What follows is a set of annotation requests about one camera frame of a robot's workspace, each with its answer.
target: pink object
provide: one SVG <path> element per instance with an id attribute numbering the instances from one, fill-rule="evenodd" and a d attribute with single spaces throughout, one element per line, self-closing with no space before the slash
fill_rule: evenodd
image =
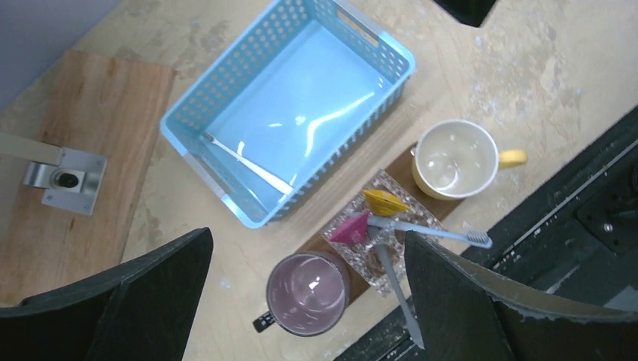
<path id="1" fill-rule="evenodd" d="M 335 229 L 331 242 L 357 244 L 366 239 L 370 212 L 350 217 Z"/>
<path id="2" fill-rule="evenodd" d="M 283 259 L 272 270 L 266 301 L 286 331 L 314 336 L 341 319 L 350 295 L 344 263 L 327 252 L 302 252 Z"/>

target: metal mount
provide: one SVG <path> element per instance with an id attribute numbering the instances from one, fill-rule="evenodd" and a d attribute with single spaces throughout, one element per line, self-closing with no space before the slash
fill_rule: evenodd
<path id="1" fill-rule="evenodd" d="M 31 160 L 24 184 L 44 188 L 42 204 L 90 216 L 107 157 L 0 133 L 0 153 Z"/>

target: toothbrush handle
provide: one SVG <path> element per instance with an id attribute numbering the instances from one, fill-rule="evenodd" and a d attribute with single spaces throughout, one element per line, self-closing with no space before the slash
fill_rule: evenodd
<path id="1" fill-rule="evenodd" d="M 261 179 L 263 179 L 266 182 L 268 182 L 271 186 L 273 186 L 279 192 L 281 192 L 283 194 L 286 194 L 286 195 L 287 194 L 291 194 L 293 192 L 293 188 L 288 183 L 286 183 L 283 180 L 279 179 L 278 177 L 274 176 L 273 174 L 271 174 L 270 172 L 268 172 L 264 168 L 259 167 L 257 164 L 255 164 L 255 163 L 251 162 L 250 160 L 245 159 L 243 156 L 240 156 L 239 154 L 235 153 L 234 151 L 232 151 L 227 146 L 221 144 L 221 142 L 218 141 L 217 139 L 213 138 L 212 142 L 213 142 L 213 144 L 217 145 L 219 148 L 221 148 L 224 151 L 226 151 L 226 153 L 230 154 L 233 158 L 237 159 L 241 164 L 245 165 L 246 168 L 248 168 L 251 171 L 253 171 L 253 173 L 255 173 L 258 176 L 260 176 Z"/>
<path id="2" fill-rule="evenodd" d="M 456 239 L 458 241 L 465 241 L 465 242 L 468 241 L 466 235 L 461 235 L 459 233 L 454 233 L 454 232 L 442 231 L 440 229 L 429 228 L 426 226 L 419 226 L 419 225 L 407 223 L 407 222 L 396 222 L 394 225 L 394 228 L 404 232 L 415 231 L 419 233 L 425 233 L 428 235 L 436 235 L 439 237 Z"/>
<path id="3" fill-rule="evenodd" d="M 458 241 L 468 242 L 466 235 L 461 235 L 458 233 L 453 233 L 448 231 L 441 231 L 438 229 L 432 229 L 432 228 L 428 228 L 424 226 L 419 226 L 419 225 L 408 223 L 408 222 L 395 221 L 390 218 L 378 217 L 374 215 L 370 215 L 368 217 L 368 224 L 371 226 L 376 226 L 381 228 L 394 228 L 397 231 L 404 231 L 404 232 L 415 231 L 419 233 L 425 233 L 427 235 L 437 235 L 439 237 L 452 238 Z"/>
<path id="4" fill-rule="evenodd" d="M 377 244 L 375 246 L 375 250 L 377 252 L 377 256 L 383 268 L 385 268 L 385 273 L 387 274 L 387 278 L 390 280 L 390 284 L 392 288 L 394 288 L 394 292 L 396 293 L 396 297 L 399 299 L 399 305 L 401 305 L 401 310 L 403 311 L 403 316 L 406 318 L 406 326 L 408 328 L 408 332 L 412 337 L 412 341 L 419 346 L 420 349 L 424 349 L 425 345 L 423 343 L 423 336 L 421 335 L 421 329 L 419 329 L 417 320 L 412 315 L 410 311 L 410 307 L 408 306 L 408 302 L 406 301 L 406 297 L 403 295 L 403 291 L 401 290 L 401 284 L 399 284 L 399 280 L 396 278 L 396 273 L 394 273 L 394 267 L 392 266 L 392 260 L 390 259 L 390 255 L 387 252 L 386 244 Z"/>

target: black panel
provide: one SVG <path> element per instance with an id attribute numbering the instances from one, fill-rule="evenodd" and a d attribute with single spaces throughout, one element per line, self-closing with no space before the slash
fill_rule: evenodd
<path id="1" fill-rule="evenodd" d="M 406 271 L 432 359 L 514 360 L 492 298 L 414 232 L 406 235 Z"/>
<path id="2" fill-rule="evenodd" d="M 576 212 L 579 222 L 619 256 L 638 244 L 638 189 L 634 184 L 638 166 L 631 163 Z"/>
<path id="3" fill-rule="evenodd" d="M 481 26 L 497 0 L 434 0 L 459 23 Z"/>
<path id="4" fill-rule="evenodd" d="M 212 254 L 198 229 L 144 256 L 0 308 L 0 359 L 181 359 Z"/>

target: brown wooden tray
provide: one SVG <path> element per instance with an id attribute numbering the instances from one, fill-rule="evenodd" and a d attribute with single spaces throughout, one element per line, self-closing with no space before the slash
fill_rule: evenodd
<path id="1" fill-rule="evenodd" d="M 42 204 L 22 185 L 0 240 L 0 302 L 20 300 L 120 264 L 175 70 L 69 50 L 40 140 L 108 157 L 93 215 Z"/>
<path id="2" fill-rule="evenodd" d="M 394 180 L 408 191 L 410 195 L 415 197 L 425 208 L 427 208 L 434 217 L 439 220 L 445 219 L 462 201 L 441 201 L 427 196 L 425 193 L 418 189 L 417 184 L 412 178 L 412 155 L 410 154 L 412 146 L 406 149 L 401 155 L 394 160 L 385 171 Z M 335 256 L 341 258 L 337 251 L 332 248 L 328 242 L 321 237 L 321 234 L 317 234 L 310 237 L 306 243 L 304 243 L 297 252 L 309 251 L 309 250 L 322 250 L 330 252 Z M 344 261 L 348 267 L 348 273 L 350 274 L 350 304 L 354 302 L 359 296 L 361 296 L 370 285 L 355 271 L 350 265 Z"/>

